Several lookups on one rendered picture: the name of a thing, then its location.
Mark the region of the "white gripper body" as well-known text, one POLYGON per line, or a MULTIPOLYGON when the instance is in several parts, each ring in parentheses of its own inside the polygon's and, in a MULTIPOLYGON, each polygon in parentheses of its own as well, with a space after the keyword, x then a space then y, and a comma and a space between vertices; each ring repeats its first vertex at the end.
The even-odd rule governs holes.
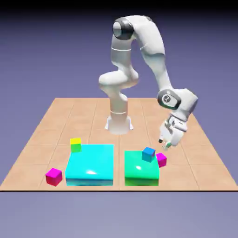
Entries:
POLYGON ((164 121, 160 126, 159 131, 159 138, 164 139, 166 142, 170 142, 171 146, 176 146, 186 132, 186 125, 182 124, 180 121, 173 121, 172 123, 164 121))

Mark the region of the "small magenta cube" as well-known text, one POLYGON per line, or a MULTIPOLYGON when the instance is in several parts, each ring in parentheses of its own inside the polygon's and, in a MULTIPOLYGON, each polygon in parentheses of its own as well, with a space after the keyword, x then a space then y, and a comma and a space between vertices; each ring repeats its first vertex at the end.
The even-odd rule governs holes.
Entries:
POLYGON ((157 158, 159 168, 166 166, 167 157, 163 153, 157 153, 156 158, 157 158))
POLYGON ((62 171, 52 168, 46 174, 46 183, 57 186, 63 179, 62 171))

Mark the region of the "small blue cube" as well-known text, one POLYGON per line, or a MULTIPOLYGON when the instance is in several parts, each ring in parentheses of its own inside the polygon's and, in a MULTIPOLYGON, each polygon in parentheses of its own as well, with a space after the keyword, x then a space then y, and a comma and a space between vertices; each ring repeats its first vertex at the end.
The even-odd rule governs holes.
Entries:
POLYGON ((155 157, 155 152, 156 150, 150 147, 146 147, 143 151, 142 151, 142 159, 144 161, 147 162, 152 162, 154 157, 155 157))

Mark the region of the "small yellow cube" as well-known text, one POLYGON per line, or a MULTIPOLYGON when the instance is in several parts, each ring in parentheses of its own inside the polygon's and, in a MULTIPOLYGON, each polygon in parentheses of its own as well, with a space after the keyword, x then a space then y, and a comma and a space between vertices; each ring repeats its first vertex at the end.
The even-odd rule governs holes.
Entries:
POLYGON ((71 152, 81 151, 81 138, 70 138, 71 152))

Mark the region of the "large green box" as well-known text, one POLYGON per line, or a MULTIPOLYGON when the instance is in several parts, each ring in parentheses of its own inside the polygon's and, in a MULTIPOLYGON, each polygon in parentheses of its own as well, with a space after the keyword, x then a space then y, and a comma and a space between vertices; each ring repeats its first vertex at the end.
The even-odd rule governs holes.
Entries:
POLYGON ((124 152, 125 186, 158 186, 159 165, 154 157, 147 162, 142 159, 142 151, 124 152))

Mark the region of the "large cyan box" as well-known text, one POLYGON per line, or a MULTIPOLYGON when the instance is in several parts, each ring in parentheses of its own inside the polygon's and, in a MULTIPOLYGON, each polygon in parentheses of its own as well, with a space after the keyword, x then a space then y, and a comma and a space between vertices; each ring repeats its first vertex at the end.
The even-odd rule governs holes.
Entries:
POLYGON ((68 186, 112 186, 114 145, 87 144, 70 154, 65 170, 68 186))

